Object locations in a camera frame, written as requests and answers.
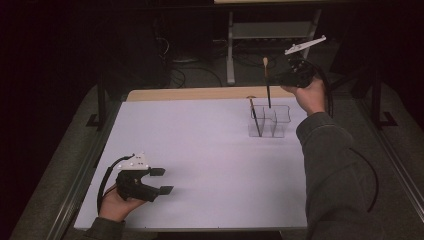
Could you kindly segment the person's left hand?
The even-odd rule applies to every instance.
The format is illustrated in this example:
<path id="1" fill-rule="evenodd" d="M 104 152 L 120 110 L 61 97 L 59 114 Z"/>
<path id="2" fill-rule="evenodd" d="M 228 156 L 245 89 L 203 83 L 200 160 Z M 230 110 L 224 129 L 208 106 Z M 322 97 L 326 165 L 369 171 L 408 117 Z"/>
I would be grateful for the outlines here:
<path id="1" fill-rule="evenodd" d="M 128 198 L 124 200 L 115 189 L 107 193 L 102 200 L 99 217 L 122 222 L 133 210 L 145 204 L 145 201 Z"/>

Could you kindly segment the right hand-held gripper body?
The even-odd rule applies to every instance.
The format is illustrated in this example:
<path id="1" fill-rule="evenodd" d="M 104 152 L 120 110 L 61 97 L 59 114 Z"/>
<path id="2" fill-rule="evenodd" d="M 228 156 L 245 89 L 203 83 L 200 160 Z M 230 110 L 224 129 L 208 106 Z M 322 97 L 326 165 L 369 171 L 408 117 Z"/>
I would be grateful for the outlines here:
<path id="1" fill-rule="evenodd" d="M 288 56 L 289 70 L 286 78 L 283 78 L 284 86 L 293 86 L 305 88 L 310 85 L 312 79 L 319 74 L 319 67 L 308 61 L 301 52 L 308 50 L 310 47 L 317 45 L 326 40 L 326 36 L 322 35 L 318 39 L 310 40 L 304 43 L 293 44 L 284 54 Z"/>

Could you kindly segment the person's right hand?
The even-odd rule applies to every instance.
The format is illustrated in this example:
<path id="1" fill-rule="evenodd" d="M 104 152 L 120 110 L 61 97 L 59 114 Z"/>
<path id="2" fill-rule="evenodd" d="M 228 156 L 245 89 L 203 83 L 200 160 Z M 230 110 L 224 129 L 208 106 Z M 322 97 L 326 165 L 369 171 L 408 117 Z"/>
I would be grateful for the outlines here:
<path id="1" fill-rule="evenodd" d="M 325 111 L 325 86 L 321 79 L 313 78 L 305 88 L 284 85 L 281 88 L 295 96 L 308 116 Z"/>

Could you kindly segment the grey metal rail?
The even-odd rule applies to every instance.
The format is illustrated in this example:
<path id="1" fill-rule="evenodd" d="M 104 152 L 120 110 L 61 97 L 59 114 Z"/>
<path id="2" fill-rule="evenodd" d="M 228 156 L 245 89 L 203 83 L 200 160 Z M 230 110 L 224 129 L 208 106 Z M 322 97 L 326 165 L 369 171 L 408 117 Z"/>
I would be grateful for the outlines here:
<path id="1" fill-rule="evenodd" d="M 411 203 L 414 212 L 424 224 L 424 194 L 420 191 L 413 177 L 408 172 L 399 151 L 396 149 L 396 143 L 401 143 L 401 137 L 398 136 L 395 140 L 394 137 L 389 136 L 389 133 L 398 131 L 401 127 L 396 125 L 389 112 L 384 112 L 384 120 L 377 122 L 371 119 L 370 108 L 364 100 L 357 100 L 356 105 L 376 137 L 378 144 L 386 154 L 394 174 Z"/>
<path id="2" fill-rule="evenodd" d="M 63 190 L 58 212 L 45 240 L 63 240 L 84 201 L 96 166 L 100 159 L 113 123 L 121 107 L 119 101 L 106 101 L 106 121 L 98 131 L 87 127 L 91 114 L 97 113 L 97 101 L 80 105 L 70 127 L 54 154 L 54 176 L 51 182 Z"/>

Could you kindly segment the black stand leg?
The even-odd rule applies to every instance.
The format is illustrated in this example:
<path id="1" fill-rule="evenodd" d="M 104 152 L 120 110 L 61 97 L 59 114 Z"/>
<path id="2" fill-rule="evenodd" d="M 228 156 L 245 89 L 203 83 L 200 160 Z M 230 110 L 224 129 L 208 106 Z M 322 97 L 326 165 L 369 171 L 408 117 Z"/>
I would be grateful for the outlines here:
<path id="1" fill-rule="evenodd" d="M 96 127 L 100 131 L 106 121 L 106 90 L 104 77 L 100 76 L 97 81 L 97 113 L 91 114 L 87 121 L 87 127 Z"/>
<path id="2" fill-rule="evenodd" d="M 387 126 L 397 126 L 397 122 L 389 112 L 381 111 L 382 79 L 380 72 L 375 71 L 371 92 L 371 120 L 378 130 Z"/>

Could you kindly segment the white board sheet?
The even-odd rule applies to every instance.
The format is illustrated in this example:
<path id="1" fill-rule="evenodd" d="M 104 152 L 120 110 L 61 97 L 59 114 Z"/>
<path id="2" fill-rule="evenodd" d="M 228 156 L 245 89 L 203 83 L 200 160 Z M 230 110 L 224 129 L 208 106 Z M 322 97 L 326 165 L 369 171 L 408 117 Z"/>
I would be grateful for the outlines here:
<path id="1" fill-rule="evenodd" d="M 133 211 L 127 226 L 140 231 L 302 228 L 305 217 L 303 154 L 296 137 L 306 117 L 293 98 L 280 104 L 291 121 L 281 138 L 248 133 L 247 99 L 146 101 L 122 104 L 75 226 L 90 227 L 108 166 L 142 153 L 161 177 L 145 184 L 170 186 Z"/>

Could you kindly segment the wooden table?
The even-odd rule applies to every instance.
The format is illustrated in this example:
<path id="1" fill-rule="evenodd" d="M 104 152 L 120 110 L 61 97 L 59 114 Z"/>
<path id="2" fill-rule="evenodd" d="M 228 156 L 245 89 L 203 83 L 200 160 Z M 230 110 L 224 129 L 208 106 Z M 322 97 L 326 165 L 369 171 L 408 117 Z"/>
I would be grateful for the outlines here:
<path id="1" fill-rule="evenodd" d="M 133 90 L 128 94 L 127 102 L 172 101 L 203 99 L 243 99 L 248 96 L 266 98 L 265 86 L 217 87 L 217 88 L 181 88 Z"/>

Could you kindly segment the round-tip black gold makeup brush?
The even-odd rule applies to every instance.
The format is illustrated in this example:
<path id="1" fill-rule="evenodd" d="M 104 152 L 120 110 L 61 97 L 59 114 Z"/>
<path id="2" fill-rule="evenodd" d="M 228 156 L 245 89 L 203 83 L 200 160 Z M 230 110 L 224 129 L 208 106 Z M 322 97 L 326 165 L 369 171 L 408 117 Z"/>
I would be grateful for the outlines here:
<path id="1" fill-rule="evenodd" d="M 269 75 L 268 75 L 268 68 L 267 68 L 268 67 L 267 57 L 263 57 L 263 66 L 264 66 L 264 79 L 266 84 L 268 108 L 270 109 L 272 107 L 272 103 L 271 103 L 270 83 L 269 83 Z"/>

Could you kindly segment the white metal stand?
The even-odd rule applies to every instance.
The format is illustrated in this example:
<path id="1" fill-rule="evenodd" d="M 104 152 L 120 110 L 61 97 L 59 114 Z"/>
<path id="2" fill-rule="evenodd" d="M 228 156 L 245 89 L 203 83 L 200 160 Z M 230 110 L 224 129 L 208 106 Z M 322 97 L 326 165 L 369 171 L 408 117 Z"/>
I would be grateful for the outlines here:
<path id="1" fill-rule="evenodd" d="M 304 39 L 304 43 L 294 44 L 285 55 L 295 53 L 306 58 L 313 45 L 323 42 L 326 37 L 315 39 L 315 32 L 318 27 L 322 10 L 314 12 L 310 21 L 282 21 L 282 22 L 235 22 L 234 13 L 228 15 L 228 38 L 227 38 L 227 84 L 233 86 L 236 83 L 233 59 L 233 41 L 251 39 Z"/>

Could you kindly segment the clear plastic organizer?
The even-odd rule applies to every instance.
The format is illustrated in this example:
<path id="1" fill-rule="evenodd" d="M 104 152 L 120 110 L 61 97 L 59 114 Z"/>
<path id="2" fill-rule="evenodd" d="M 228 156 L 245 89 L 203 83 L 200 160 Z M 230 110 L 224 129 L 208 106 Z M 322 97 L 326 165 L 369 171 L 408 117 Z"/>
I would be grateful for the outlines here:
<path id="1" fill-rule="evenodd" d="M 255 105 L 255 111 L 263 138 L 284 138 L 285 131 L 291 122 L 288 105 Z M 250 137 L 259 137 L 252 113 L 250 113 L 248 133 Z"/>

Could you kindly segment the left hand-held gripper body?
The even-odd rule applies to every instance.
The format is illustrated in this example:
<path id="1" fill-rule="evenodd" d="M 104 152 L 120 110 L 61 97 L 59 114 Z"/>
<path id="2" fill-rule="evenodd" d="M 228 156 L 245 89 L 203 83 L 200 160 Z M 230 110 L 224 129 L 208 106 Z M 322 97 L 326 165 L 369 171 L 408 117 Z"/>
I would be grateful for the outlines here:
<path id="1" fill-rule="evenodd" d="M 123 163 L 118 164 L 116 186 L 122 199 L 135 198 L 153 202 L 160 195 L 158 188 L 145 185 L 141 181 L 144 176 L 149 175 L 149 168 L 152 167 L 144 153 L 130 156 Z"/>

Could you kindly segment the thin black gold makeup brush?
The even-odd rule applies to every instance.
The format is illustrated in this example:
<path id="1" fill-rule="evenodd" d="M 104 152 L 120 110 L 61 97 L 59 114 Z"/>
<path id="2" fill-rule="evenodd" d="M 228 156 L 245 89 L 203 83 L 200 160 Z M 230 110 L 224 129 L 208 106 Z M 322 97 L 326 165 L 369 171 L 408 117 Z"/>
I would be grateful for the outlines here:
<path id="1" fill-rule="evenodd" d="M 259 123 L 258 123 L 258 119 L 257 119 L 257 115 L 256 115 L 256 111 L 255 111 L 255 107 L 254 107 L 254 103 L 253 103 L 253 99 L 254 98 L 255 98 L 254 96 L 247 96 L 247 99 L 249 100 L 249 103 L 250 103 L 251 113 L 253 115 L 253 119 L 254 119 L 254 122 L 255 122 L 256 130 L 258 132 L 258 136 L 259 137 L 262 137 L 261 130 L 260 130 Z"/>

